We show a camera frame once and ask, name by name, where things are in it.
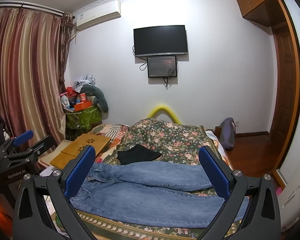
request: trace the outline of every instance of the blue jeans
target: blue jeans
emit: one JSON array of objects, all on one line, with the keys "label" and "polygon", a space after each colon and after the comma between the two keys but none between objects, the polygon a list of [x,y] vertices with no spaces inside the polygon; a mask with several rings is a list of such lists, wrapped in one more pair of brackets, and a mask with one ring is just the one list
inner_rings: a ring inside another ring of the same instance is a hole
[{"label": "blue jeans", "polygon": [[[79,193],[70,201],[83,212],[126,223],[206,228],[224,199],[185,192],[211,187],[199,165],[160,161],[122,166],[94,163]],[[235,221],[242,219],[248,202],[245,198]]]}]

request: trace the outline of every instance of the television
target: television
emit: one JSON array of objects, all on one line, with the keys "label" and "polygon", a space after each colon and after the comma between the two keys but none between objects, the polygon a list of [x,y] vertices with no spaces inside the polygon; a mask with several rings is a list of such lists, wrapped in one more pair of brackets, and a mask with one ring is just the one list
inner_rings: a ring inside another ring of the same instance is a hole
[{"label": "television", "polygon": [[133,30],[135,57],[188,54],[184,25],[167,25]]}]

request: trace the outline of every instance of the striped curtain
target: striped curtain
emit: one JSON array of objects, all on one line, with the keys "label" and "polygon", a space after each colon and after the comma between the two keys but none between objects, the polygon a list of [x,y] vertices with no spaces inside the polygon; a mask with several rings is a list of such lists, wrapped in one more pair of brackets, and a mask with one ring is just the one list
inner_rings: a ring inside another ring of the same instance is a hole
[{"label": "striped curtain", "polygon": [[58,42],[61,17],[0,8],[0,116],[18,136],[33,130],[31,144],[51,135],[65,138],[59,95]]},{"label": "striped curtain", "polygon": [[59,91],[65,92],[65,71],[70,47],[70,38],[74,27],[72,13],[65,12],[61,18],[59,39]]}]

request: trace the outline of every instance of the bed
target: bed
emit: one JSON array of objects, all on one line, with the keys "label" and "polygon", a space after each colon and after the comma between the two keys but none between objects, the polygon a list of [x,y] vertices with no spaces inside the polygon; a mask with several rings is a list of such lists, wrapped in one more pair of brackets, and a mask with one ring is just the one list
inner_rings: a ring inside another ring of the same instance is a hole
[{"label": "bed", "polygon": [[[96,162],[119,165],[118,150],[128,150],[137,143],[158,151],[162,156],[158,161],[200,165],[198,151],[208,145],[219,159],[223,159],[231,168],[228,156],[212,131],[203,126],[181,125],[159,119],[147,118],[128,128],[122,125],[103,125],[94,128],[90,133],[110,136],[111,145],[96,158]],[[214,195],[214,189],[192,192],[196,195]],[[197,238],[204,228],[159,228],[144,225],[127,224],[77,210],[80,218],[98,239],[142,239],[174,240]],[[58,218],[56,223],[62,230]],[[233,223],[228,235],[234,233],[240,222]]]}]

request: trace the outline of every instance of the purple bag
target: purple bag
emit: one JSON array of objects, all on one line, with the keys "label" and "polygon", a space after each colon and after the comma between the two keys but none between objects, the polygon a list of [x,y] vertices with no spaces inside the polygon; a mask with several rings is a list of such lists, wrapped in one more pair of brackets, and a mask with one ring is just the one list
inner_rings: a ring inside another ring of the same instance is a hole
[{"label": "purple bag", "polygon": [[221,135],[220,143],[224,149],[229,150],[234,147],[234,138],[235,138],[235,125],[232,117],[224,119],[220,124]]}]

